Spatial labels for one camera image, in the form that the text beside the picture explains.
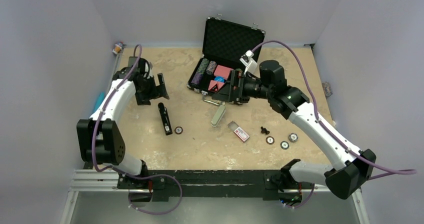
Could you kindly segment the black stapler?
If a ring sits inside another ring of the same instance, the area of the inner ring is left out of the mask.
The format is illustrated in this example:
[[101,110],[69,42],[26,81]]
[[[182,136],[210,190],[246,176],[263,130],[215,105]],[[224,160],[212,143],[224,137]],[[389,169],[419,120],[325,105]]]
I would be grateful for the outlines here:
[[160,114],[160,118],[162,121],[162,125],[165,131],[165,135],[169,136],[173,134],[173,130],[171,127],[171,122],[170,122],[170,118],[168,115],[168,111],[167,108],[165,107],[165,105],[162,102],[158,103],[158,110],[159,110],[159,114]]

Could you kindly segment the green stapler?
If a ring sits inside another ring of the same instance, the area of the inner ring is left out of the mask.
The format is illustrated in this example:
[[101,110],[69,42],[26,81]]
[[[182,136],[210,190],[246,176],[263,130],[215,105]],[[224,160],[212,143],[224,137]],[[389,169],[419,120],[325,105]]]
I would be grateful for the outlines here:
[[221,121],[221,119],[223,118],[223,116],[226,112],[225,102],[224,101],[215,102],[215,101],[212,101],[212,100],[208,100],[208,99],[206,99],[206,96],[207,96],[206,94],[204,94],[204,93],[202,94],[202,100],[205,103],[208,103],[208,104],[211,104],[211,105],[218,107],[214,116],[211,119],[211,122],[210,122],[211,126],[215,128],[215,127],[218,126],[219,122]]

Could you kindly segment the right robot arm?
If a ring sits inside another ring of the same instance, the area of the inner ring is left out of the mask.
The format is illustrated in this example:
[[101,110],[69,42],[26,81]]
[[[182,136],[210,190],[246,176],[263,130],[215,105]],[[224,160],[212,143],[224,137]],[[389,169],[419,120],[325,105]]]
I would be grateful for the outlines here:
[[330,165],[293,159],[281,168],[279,183],[292,188],[300,182],[326,186],[336,197],[346,200],[369,180],[375,153],[361,150],[347,141],[326,120],[314,113],[314,104],[297,87],[287,84],[284,68],[276,60],[259,64],[260,77],[232,70],[229,79],[211,97],[233,104],[248,103],[250,98],[265,99],[270,107],[302,130],[325,154]]

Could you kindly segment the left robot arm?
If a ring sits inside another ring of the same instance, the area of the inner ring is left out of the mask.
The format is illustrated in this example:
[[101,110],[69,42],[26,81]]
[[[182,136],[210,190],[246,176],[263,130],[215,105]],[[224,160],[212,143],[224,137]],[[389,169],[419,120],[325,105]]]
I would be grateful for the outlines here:
[[152,100],[169,98],[163,74],[154,76],[152,64],[136,56],[131,56],[128,66],[113,75],[104,100],[89,118],[77,122],[76,132],[84,162],[103,165],[130,176],[130,183],[142,189],[149,183],[147,164],[126,153],[124,138],[118,127],[132,98],[138,106],[149,106]]

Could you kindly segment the brown white poker chip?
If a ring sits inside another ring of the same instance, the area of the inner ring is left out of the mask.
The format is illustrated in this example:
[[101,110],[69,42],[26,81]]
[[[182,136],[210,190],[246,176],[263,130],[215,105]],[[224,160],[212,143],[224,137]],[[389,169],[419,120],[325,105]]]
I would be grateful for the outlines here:
[[182,133],[183,133],[183,131],[184,131],[184,129],[183,129],[181,126],[177,126],[177,127],[174,129],[174,132],[175,132],[177,135],[182,134]]

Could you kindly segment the red white staple box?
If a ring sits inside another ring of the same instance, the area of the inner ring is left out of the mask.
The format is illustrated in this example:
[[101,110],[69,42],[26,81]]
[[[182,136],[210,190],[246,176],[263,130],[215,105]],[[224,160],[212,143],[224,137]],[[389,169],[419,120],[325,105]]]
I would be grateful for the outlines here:
[[244,143],[250,136],[242,129],[235,121],[231,121],[228,125],[228,128]]

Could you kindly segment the black poker chip case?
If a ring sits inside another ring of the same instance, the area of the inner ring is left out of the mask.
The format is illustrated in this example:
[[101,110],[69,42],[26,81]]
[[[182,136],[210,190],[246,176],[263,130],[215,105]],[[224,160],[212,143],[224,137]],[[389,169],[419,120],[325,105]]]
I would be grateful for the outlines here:
[[201,58],[187,87],[197,93],[214,94],[230,78],[231,71],[244,70],[242,55],[265,40],[266,32],[254,26],[208,17],[205,21]]

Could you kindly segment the turquoise cylindrical tool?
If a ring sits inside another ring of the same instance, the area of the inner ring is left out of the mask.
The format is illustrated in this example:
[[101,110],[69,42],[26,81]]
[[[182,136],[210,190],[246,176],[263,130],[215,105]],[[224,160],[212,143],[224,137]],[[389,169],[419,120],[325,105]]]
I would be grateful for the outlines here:
[[93,112],[95,112],[101,106],[101,104],[103,103],[103,101],[105,99],[105,95],[106,94],[104,92],[101,92],[98,95],[98,97],[97,97],[97,99],[95,101],[94,107],[93,107]]

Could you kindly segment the red white poker chip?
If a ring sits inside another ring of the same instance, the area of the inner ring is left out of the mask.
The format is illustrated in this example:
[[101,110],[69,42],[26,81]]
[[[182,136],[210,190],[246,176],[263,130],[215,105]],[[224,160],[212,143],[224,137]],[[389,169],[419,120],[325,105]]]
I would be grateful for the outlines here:
[[272,136],[267,136],[265,141],[268,145],[272,145],[275,143],[275,139]]

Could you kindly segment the orange small bottle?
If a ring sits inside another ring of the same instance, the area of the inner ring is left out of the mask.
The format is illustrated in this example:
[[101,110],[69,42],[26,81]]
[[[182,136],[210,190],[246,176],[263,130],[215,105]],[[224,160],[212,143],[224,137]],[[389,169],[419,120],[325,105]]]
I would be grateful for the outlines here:
[[124,49],[124,43],[119,41],[115,43],[114,48],[112,49],[112,53],[114,55],[118,55]]

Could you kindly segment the green white poker chip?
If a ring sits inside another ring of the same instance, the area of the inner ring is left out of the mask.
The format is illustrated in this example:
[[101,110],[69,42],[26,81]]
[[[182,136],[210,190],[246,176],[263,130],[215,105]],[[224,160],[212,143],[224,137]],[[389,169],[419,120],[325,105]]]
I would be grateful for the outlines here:
[[280,147],[281,147],[283,150],[287,150],[287,149],[289,149],[289,148],[290,148],[290,144],[289,144],[287,141],[282,141],[282,142],[280,143]]

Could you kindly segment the grey poker chip stack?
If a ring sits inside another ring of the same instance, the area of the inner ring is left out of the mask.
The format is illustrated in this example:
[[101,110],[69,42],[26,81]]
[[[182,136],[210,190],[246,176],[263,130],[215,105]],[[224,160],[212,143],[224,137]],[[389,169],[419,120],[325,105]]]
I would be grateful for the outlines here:
[[295,142],[297,142],[299,140],[299,137],[298,137],[298,135],[296,133],[291,133],[291,134],[288,135],[288,140],[291,143],[295,143]]

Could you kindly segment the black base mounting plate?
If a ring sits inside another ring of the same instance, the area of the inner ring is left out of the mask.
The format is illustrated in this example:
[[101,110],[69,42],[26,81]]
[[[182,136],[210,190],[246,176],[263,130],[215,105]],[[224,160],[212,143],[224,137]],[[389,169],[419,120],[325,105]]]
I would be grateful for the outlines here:
[[300,191],[312,188],[309,182],[286,179],[279,169],[265,170],[150,170],[147,180],[119,174],[117,188],[145,191],[154,202],[170,197],[261,198],[264,201],[306,197]]

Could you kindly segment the striped object at right wall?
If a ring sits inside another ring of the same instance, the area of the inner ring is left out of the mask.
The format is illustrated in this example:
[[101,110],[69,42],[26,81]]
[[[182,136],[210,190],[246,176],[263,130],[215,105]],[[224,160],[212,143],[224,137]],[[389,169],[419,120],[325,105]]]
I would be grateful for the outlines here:
[[322,82],[321,85],[322,85],[322,89],[323,89],[325,97],[326,98],[331,97],[333,95],[331,84],[326,81],[326,82]]

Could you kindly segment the aluminium frame rail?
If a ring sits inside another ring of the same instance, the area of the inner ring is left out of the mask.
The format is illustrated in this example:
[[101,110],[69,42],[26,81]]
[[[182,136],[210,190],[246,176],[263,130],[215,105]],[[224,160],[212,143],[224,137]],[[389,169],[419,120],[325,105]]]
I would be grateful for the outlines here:
[[[77,169],[71,179],[70,188],[68,191],[68,196],[66,199],[65,208],[63,210],[61,223],[69,224],[72,220],[72,215],[74,214],[77,200],[83,192],[88,193],[128,193],[128,194],[144,194],[152,200],[152,195],[147,194],[146,191],[131,191],[126,189],[118,189],[118,177],[121,173],[118,173],[114,170],[105,170],[103,172],[97,172],[94,169]],[[299,193],[305,194],[305,197],[301,197],[299,201],[295,201],[293,198],[281,199],[287,208],[290,208],[294,203],[300,203],[306,199],[311,199],[313,194],[326,193],[331,194],[330,189],[321,184],[311,184],[312,188],[310,190],[300,191]],[[185,197],[177,197],[179,201],[182,201]]]

